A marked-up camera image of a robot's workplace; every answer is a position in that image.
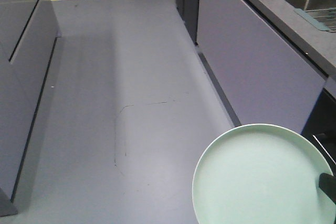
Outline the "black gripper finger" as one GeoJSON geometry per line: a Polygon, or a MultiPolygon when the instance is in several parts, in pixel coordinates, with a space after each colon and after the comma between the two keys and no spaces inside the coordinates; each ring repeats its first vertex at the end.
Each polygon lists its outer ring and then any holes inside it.
{"type": "Polygon", "coordinates": [[[335,205],[335,176],[321,173],[318,178],[318,191],[327,196],[335,205]]]}

